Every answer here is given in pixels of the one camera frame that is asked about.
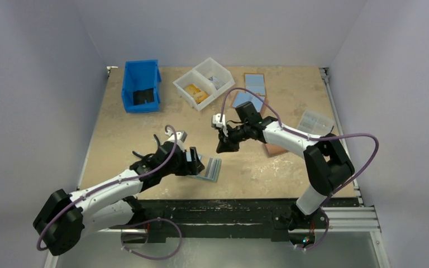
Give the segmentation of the green card holder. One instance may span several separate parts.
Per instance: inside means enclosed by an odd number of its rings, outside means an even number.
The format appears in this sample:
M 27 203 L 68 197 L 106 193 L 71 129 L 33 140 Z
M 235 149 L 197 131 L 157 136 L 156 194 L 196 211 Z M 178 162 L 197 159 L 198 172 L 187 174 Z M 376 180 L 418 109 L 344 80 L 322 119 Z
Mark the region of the green card holder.
M 190 178 L 216 183 L 220 174 L 222 160 L 216 157 L 198 155 L 201 163 L 204 165 L 198 175 L 189 175 Z

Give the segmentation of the credit card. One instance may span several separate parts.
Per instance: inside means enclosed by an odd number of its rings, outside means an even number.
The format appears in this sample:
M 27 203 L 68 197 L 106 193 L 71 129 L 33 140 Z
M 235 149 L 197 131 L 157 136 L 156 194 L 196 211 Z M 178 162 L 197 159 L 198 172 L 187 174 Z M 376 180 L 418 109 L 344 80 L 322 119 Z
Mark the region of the credit card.
M 214 85 L 216 90 L 221 89 L 225 85 L 223 80 L 214 75 L 209 77 L 208 80 Z

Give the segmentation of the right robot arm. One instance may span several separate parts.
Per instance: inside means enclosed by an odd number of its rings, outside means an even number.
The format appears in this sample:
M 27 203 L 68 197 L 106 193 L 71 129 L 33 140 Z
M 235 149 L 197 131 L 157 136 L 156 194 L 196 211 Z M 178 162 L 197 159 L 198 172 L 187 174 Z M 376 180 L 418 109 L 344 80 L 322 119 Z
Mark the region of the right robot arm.
M 310 136 L 281 124 L 277 118 L 263 117 L 249 101 L 236 107 L 236 113 L 240 124 L 235 127 L 229 126 L 221 113 L 212 116 L 211 125 L 218 130 L 217 153 L 237 152 L 240 142 L 252 139 L 277 145 L 301 157 L 309 187 L 292 205 L 289 220 L 291 229 L 305 227 L 321 204 L 355 172 L 343 145 L 333 134 Z

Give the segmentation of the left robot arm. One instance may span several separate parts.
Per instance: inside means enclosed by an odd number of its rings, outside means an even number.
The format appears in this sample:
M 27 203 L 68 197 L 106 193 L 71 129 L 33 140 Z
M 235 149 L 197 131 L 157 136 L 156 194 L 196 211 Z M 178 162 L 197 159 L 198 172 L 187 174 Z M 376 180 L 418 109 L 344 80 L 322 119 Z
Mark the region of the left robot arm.
M 204 169 L 195 147 L 184 150 L 166 141 L 112 179 L 72 193 L 59 189 L 49 196 L 32 224 L 39 234 L 36 247 L 59 256 L 102 229 L 145 227 L 149 219 L 137 193 L 158 185 L 166 176 L 198 175 Z

